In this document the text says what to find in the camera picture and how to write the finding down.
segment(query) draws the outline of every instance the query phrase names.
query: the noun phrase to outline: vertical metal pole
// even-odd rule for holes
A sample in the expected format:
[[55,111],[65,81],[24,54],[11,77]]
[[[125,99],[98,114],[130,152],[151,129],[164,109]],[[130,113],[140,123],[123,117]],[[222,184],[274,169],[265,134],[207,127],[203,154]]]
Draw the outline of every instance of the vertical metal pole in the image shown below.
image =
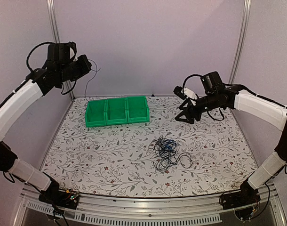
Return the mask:
[[231,75],[229,78],[228,83],[232,84],[235,80],[237,70],[239,67],[239,60],[241,58],[243,46],[244,46],[244,40],[246,36],[246,31],[248,27],[248,21],[249,21],[249,15],[250,15],[250,6],[251,6],[251,0],[245,0],[244,3],[244,11],[243,11],[243,18],[242,18],[242,25],[241,25],[241,31],[239,35],[239,42],[238,42],[238,47],[236,51],[236,55],[232,64],[231,68]]
[[[55,43],[60,43],[60,36],[59,36],[59,31],[58,31],[58,26],[57,26],[57,21],[56,21],[54,0],[47,0],[47,5],[48,5],[48,16],[49,16],[49,21],[50,21],[50,27],[51,27],[51,31],[54,37],[54,41]],[[66,88],[66,90],[70,90],[72,88],[70,81],[65,82],[64,87]],[[75,99],[73,91],[69,93],[69,97],[71,100]]]

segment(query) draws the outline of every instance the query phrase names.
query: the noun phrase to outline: metal frame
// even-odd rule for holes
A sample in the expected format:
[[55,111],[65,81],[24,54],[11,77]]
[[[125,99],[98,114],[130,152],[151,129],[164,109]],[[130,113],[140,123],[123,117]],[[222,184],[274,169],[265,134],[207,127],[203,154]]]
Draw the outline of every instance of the metal frame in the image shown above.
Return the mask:
[[230,74],[230,78],[228,81],[229,84],[232,84],[234,82],[236,74],[237,74],[237,70],[239,67],[239,60],[240,60],[241,55],[242,55],[246,31],[247,31],[248,22],[249,22],[250,6],[251,6],[251,0],[245,0],[242,25],[241,25],[240,35],[239,35],[239,42],[238,42],[236,55],[235,55],[235,58],[233,60],[233,64],[232,64],[232,68],[231,68],[231,74]]
[[[59,36],[58,25],[56,21],[54,0],[47,0],[47,5],[48,5],[48,16],[49,16],[49,21],[50,21],[50,27],[51,27],[51,31],[54,37],[54,42],[60,43],[60,36]],[[70,81],[66,81],[64,83],[64,86],[66,90],[70,90],[72,88],[72,84],[70,83]],[[75,99],[73,90],[69,92],[69,97],[71,100]]]
[[[270,205],[274,210],[277,225],[286,226],[287,222],[281,203],[273,183],[269,184],[271,190]],[[267,187],[259,188],[261,203],[268,198]],[[179,222],[183,225],[209,225],[212,222],[206,220],[214,217],[216,222],[221,222],[220,213],[234,211],[236,209],[223,210],[219,204],[221,194],[210,194],[178,198],[120,198],[92,194],[81,194],[80,202],[76,210],[65,209],[68,220],[78,221],[94,225],[171,225]],[[52,206],[38,201],[38,192],[31,186],[25,186],[20,195],[21,204],[15,218],[14,226],[21,226],[27,208],[52,215]],[[190,221],[204,219],[204,223],[190,224]]]

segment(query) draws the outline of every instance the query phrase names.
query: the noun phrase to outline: white wall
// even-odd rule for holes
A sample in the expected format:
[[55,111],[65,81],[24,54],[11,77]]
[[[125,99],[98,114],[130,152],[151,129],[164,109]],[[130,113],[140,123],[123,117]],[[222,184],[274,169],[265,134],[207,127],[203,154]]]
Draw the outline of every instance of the white wall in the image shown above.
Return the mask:
[[[237,47],[242,0],[57,0],[60,38],[101,71],[89,96],[173,95],[190,74],[217,70],[227,81]],[[84,96],[89,76],[80,79]],[[189,87],[204,93],[199,79]]]
[[[0,103],[29,73],[26,56],[44,41],[52,41],[46,1],[0,0]],[[46,49],[34,52],[32,67],[44,64]],[[18,119],[5,142],[18,157],[39,167],[69,102],[59,90],[51,91]],[[20,182],[11,184],[0,173],[0,226],[13,224],[21,189]]]
[[[287,104],[287,1],[252,1],[243,54],[235,83]],[[236,113],[260,165],[274,150],[281,132],[246,113]],[[274,179],[287,216],[287,176]]]

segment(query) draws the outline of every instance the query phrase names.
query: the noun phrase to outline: patterned table surface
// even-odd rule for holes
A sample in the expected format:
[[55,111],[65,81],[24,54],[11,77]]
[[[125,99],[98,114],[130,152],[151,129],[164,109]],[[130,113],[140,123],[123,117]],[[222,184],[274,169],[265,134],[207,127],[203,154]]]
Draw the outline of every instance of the patterned table surface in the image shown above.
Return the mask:
[[[179,98],[147,100],[149,123],[86,128],[87,100],[77,98],[41,170],[55,178],[62,188],[83,193],[168,197],[237,189],[256,169],[230,110],[223,111],[224,121],[213,121],[203,113],[201,121],[190,125],[174,120],[180,112]],[[220,117],[216,111],[211,114]],[[179,163],[165,173],[156,171],[153,162],[159,158],[148,146],[160,135],[177,141],[179,153],[191,154],[190,169]]]

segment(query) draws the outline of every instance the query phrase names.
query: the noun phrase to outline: green storage bin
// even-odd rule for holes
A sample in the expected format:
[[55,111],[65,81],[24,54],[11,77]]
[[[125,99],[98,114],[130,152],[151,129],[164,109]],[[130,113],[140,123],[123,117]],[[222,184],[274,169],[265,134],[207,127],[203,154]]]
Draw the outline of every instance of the green storage bin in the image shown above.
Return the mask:
[[106,104],[107,100],[91,100],[88,102],[85,121],[87,127],[105,126],[106,125]]
[[127,124],[127,103],[126,98],[108,99],[106,104],[106,124],[107,125],[121,125]]
[[85,114],[87,127],[121,125],[150,121],[146,97],[126,97],[88,102]]
[[150,112],[146,97],[127,97],[128,123],[150,121]]

